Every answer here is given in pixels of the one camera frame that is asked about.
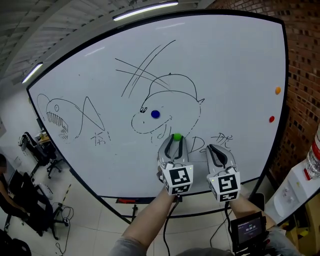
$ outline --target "ceiling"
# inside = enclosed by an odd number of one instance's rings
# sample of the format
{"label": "ceiling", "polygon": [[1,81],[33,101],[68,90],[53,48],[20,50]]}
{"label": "ceiling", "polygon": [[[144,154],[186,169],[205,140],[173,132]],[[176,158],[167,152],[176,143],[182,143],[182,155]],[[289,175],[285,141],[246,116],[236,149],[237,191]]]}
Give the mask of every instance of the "ceiling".
{"label": "ceiling", "polygon": [[163,12],[206,8],[214,0],[179,0],[176,6],[122,21],[114,15],[162,0],[6,0],[0,3],[0,85],[16,85],[39,62],[64,54],[112,28]]}

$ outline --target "whiteboard frame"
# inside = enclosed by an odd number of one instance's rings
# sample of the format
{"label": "whiteboard frame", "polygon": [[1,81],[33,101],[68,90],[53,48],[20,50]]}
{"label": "whiteboard frame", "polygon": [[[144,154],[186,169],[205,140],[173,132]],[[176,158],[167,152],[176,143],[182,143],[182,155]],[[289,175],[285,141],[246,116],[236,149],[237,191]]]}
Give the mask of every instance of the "whiteboard frame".
{"label": "whiteboard frame", "polygon": [[[64,56],[62,56],[60,59],[58,59],[57,61],[55,61],[53,64],[51,64],[49,67],[47,67],[42,73],[40,73],[31,83],[30,85],[27,87],[27,93],[29,95],[30,101],[32,103],[32,106],[34,108],[34,111],[37,115],[37,117],[39,118],[39,120],[41,121],[47,135],[49,136],[52,144],[54,145],[54,147],[57,149],[57,151],[61,154],[61,156],[63,157],[64,161],[70,166],[70,172],[72,173],[72,175],[85,187],[85,189],[90,192],[99,202],[101,202],[105,207],[107,207],[111,212],[113,212],[115,215],[117,215],[119,218],[123,219],[125,222],[130,223],[129,220],[127,220],[126,218],[124,218],[119,212],[117,212],[114,208],[112,208],[107,202],[105,202],[103,200],[103,198],[117,198],[117,197],[113,197],[113,196],[102,196],[102,195],[97,195],[83,180],[82,178],[77,174],[77,172],[72,168],[72,166],[69,164],[68,160],[63,156],[63,154],[60,152],[59,148],[56,146],[54,140],[52,140],[52,137],[50,136],[49,132],[47,131],[45,125],[42,122],[42,119],[40,118],[40,115],[37,111],[37,108],[35,107],[35,104],[33,102],[33,99],[31,97],[31,94],[29,92],[30,88],[37,82],[39,81],[44,75],[46,75],[48,72],[50,72],[52,69],[54,69],[56,66],[58,66],[59,64],[61,64],[62,62],[64,62],[65,60],[67,60],[68,58],[70,58],[71,56],[73,56],[74,54],[80,52],[81,50],[103,40],[106,39],[110,36],[113,36],[115,34],[118,34],[120,32],[141,26],[141,25],[145,25],[148,23],[153,23],[153,22],[157,22],[157,21],[162,21],[162,20],[167,20],[167,19],[172,19],[172,18],[178,18],[178,17],[187,17],[187,16],[200,16],[200,15],[228,15],[228,16],[242,16],[242,17],[250,17],[250,18],[256,18],[256,19],[260,19],[260,20],[265,20],[265,21],[270,21],[270,22],[274,22],[277,24],[280,24],[282,26],[282,32],[283,32],[283,39],[284,39],[284,48],[285,48],[285,85],[284,85],[284,91],[283,91],[283,102],[282,102],[282,108],[281,108],[281,115],[280,115],[280,120],[279,120],[279,124],[278,124],[278,128],[274,137],[274,141],[269,153],[269,156],[267,158],[267,161],[265,163],[265,166],[261,172],[260,177],[257,178],[253,178],[250,180],[247,180],[244,183],[248,183],[254,180],[258,179],[257,184],[255,185],[252,194],[253,195],[259,188],[263,178],[265,177],[270,164],[272,163],[272,160],[274,158],[275,155],[275,151],[277,149],[277,146],[279,144],[279,140],[282,137],[282,133],[283,133],[283,127],[286,125],[286,120],[287,120],[287,115],[285,113],[285,106],[286,106],[286,100],[287,100],[287,90],[288,90],[288,72],[289,72],[289,58],[288,58],[288,43],[287,43],[287,34],[286,34],[286,29],[285,29],[285,23],[278,18],[274,18],[271,16],[266,16],[266,15],[262,15],[262,14],[258,14],[258,13],[253,13],[253,12],[247,12],[247,11],[239,11],[239,10],[227,10],[227,9],[203,9],[203,10],[186,10],[186,11],[178,11],[178,12],[170,12],[170,13],[166,13],[166,14],[160,14],[160,15],[156,15],[156,16],[152,16],[152,17],[148,17],[148,18],[143,18],[143,19],[139,19],[137,21],[133,21],[121,26],[118,26],[114,29],[111,29],[109,31],[106,31],[96,37],[93,37],[91,39],[89,39],[88,41],[84,42],[83,44],[77,46],[76,48],[74,48],[73,50],[71,50],[70,52],[68,52],[67,54],[65,54]],[[202,191],[202,192],[196,192],[196,193],[191,193],[188,195],[184,195],[184,196],[192,196],[192,195],[197,195],[197,194],[202,194],[202,193],[208,193],[210,192],[210,190],[208,189],[207,191]],[[136,197],[124,197],[126,199],[137,199]],[[206,213],[199,213],[199,215],[203,215],[203,214],[209,214],[211,212],[206,212]]]}

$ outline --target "chinese character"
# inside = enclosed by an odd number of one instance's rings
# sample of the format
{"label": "chinese character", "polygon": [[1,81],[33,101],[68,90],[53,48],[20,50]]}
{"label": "chinese character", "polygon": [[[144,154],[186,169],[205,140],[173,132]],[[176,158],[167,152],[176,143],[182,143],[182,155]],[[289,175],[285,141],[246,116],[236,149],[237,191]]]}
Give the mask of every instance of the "chinese character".
{"label": "chinese character", "polygon": [[227,146],[227,142],[233,140],[233,136],[225,136],[222,132],[219,132],[219,136],[213,136],[211,138],[216,138],[216,142],[220,143],[220,146],[224,145],[226,149],[230,149],[230,147]]}
{"label": "chinese character", "polygon": [[92,140],[93,138],[94,138],[94,144],[95,144],[95,146],[97,145],[97,144],[99,144],[99,145],[101,145],[101,143],[104,143],[104,144],[106,144],[106,142],[104,141],[104,138],[102,138],[101,136],[100,136],[100,134],[102,134],[102,132],[100,132],[100,133],[94,133],[94,136],[90,139],[90,140]]}

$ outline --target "person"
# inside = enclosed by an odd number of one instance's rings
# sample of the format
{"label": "person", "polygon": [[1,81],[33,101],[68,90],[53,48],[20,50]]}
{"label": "person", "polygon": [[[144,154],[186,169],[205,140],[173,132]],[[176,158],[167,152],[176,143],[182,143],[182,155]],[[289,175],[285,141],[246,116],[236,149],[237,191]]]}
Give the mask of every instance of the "person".
{"label": "person", "polygon": [[8,194],[8,184],[4,174],[7,172],[7,160],[3,154],[0,154],[0,207],[11,216],[16,216],[22,220],[28,219],[27,211],[16,204]]}
{"label": "person", "polygon": [[[174,195],[169,195],[163,188],[159,195],[136,216],[121,238],[116,241],[109,256],[145,256],[150,244],[165,223],[174,198]],[[266,217],[266,229],[269,231],[266,238],[269,243],[266,245],[266,249],[273,250],[275,255],[301,256],[285,236],[285,231],[277,227],[267,214],[242,195],[238,199],[230,201],[229,205],[236,218],[262,212],[262,215]],[[178,254],[178,256],[233,256],[233,254],[230,251],[217,248],[193,248]]]}

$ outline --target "whiteboard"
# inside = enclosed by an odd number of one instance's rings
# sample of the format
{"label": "whiteboard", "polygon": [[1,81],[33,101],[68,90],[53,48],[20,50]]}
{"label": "whiteboard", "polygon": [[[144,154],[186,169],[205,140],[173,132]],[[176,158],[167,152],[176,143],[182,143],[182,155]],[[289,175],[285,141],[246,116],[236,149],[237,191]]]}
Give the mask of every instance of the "whiteboard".
{"label": "whiteboard", "polygon": [[207,144],[232,152],[241,182],[265,168],[286,94],[283,24],[199,13],[113,30],[28,88],[52,141],[97,195],[155,197],[158,149],[172,133],[186,137],[194,164],[190,194],[209,190]]}

